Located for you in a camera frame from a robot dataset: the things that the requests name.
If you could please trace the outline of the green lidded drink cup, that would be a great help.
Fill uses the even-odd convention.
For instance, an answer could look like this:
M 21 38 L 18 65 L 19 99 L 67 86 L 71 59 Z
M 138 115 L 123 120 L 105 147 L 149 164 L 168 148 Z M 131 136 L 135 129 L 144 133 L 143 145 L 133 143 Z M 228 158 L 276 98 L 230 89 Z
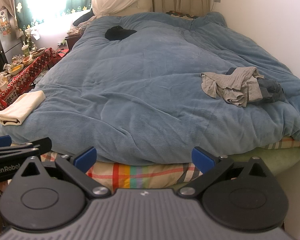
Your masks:
M 29 46 L 27 44 L 24 44 L 21 50 L 23 51 L 25 57 L 28 57 L 30 55 Z

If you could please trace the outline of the dark wooden nightstand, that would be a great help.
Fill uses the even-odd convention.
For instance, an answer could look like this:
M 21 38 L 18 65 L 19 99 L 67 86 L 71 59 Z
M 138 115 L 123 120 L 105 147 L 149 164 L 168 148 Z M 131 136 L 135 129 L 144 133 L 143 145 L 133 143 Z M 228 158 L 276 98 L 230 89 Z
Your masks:
M 82 37 L 82 34 L 68 35 L 65 37 L 68 50 L 71 51 L 75 43 Z

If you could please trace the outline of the grey polo shirt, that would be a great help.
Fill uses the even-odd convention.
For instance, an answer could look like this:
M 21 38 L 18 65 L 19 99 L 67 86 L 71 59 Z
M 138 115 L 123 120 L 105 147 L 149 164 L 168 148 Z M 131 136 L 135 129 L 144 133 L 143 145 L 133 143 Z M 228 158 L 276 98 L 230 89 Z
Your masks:
M 201 73 L 202 90 L 211 98 L 221 97 L 226 103 L 246 107 L 247 103 L 263 99 L 258 79 L 263 79 L 256 67 L 238 67 L 230 75 Z

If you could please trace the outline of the red patterned tablecloth table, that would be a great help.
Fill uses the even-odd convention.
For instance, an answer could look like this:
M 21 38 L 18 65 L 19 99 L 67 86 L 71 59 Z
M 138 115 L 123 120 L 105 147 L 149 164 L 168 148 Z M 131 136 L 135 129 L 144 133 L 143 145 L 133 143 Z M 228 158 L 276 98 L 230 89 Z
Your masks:
M 39 74 L 52 68 L 61 59 L 61 55 L 52 48 L 45 49 L 42 55 L 13 77 L 7 89 L 0 93 L 0 111 L 11 105 L 21 94 L 27 93 Z

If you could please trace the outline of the silver refrigerator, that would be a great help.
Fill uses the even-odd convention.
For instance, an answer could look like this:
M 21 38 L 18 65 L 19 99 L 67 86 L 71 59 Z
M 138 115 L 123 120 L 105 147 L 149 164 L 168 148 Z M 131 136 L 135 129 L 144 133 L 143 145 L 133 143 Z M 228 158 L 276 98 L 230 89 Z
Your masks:
M 8 63 L 15 55 L 22 54 L 21 40 L 15 32 L 14 18 L 7 9 L 0 11 L 0 52 L 5 55 Z

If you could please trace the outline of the folded cream towel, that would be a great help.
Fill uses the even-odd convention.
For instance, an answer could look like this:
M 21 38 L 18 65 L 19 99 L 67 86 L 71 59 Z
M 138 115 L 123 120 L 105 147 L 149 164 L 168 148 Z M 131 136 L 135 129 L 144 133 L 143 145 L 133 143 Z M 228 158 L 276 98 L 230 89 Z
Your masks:
M 46 99 L 42 90 L 25 93 L 6 109 L 0 111 L 0 124 L 20 126 L 25 119 Z

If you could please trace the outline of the black garment on bed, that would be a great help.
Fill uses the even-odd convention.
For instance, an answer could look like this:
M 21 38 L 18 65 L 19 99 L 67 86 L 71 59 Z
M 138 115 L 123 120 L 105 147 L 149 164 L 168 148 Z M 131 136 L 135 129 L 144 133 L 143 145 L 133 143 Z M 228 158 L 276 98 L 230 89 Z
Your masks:
M 128 38 L 129 36 L 136 33 L 136 30 L 132 29 L 124 29 L 121 26 L 117 25 L 110 29 L 108 29 L 105 33 L 105 38 L 109 41 L 116 41 L 116 40 L 124 40 L 125 38 Z

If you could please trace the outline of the green mattress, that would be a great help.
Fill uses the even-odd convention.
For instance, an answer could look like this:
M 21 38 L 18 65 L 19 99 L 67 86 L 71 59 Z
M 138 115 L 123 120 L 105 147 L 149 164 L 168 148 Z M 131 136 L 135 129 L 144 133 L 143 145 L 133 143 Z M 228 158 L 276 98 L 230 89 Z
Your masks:
M 234 161 L 247 162 L 253 156 L 260 157 L 272 174 L 277 176 L 300 161 L 300 147 L 277 150 L 255 148 L 247 153 L 230 155 L 230 158 Z

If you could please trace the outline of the yellow food bowl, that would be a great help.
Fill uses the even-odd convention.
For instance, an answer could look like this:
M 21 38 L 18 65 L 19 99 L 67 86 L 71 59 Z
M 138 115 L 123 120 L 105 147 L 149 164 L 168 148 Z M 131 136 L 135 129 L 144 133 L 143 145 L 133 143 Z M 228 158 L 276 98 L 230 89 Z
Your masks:
M 9 71 L 9 74 L 12 76 L 17 75 L 18 73 L 20 73 L 24 68 L 23 64 L 19 64 L 17 66 L 13 66 L 12 69 Z

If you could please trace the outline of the plaid bed sheet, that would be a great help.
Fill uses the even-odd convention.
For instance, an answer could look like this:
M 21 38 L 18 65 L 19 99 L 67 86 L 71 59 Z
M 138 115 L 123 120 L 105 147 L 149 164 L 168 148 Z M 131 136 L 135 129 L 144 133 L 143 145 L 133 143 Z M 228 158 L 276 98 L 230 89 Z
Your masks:
M 300 147 L 300 141 L 284 137 L 280 141 L 263 147 L 266 150 Z M 188 183 L 202 173 L 192 163 L 155 164 L 149 166 L 129 166 L 118 163 L 96 162 L 86 175 L 108 187 L 111 191 L 123 189 L 176 188 Z

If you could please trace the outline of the dark blue jeans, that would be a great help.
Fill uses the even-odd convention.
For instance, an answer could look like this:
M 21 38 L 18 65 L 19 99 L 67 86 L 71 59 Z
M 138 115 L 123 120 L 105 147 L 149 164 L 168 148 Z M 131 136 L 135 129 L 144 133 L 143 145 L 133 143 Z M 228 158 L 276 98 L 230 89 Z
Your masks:
M 223 89 L 226 100 L 238 107 L 245 107 L 249 102 L 275 102 L 285 99 L 281 85 L 272 79 L 266 79 L 255 67 L 234 68 L 225 76 Z

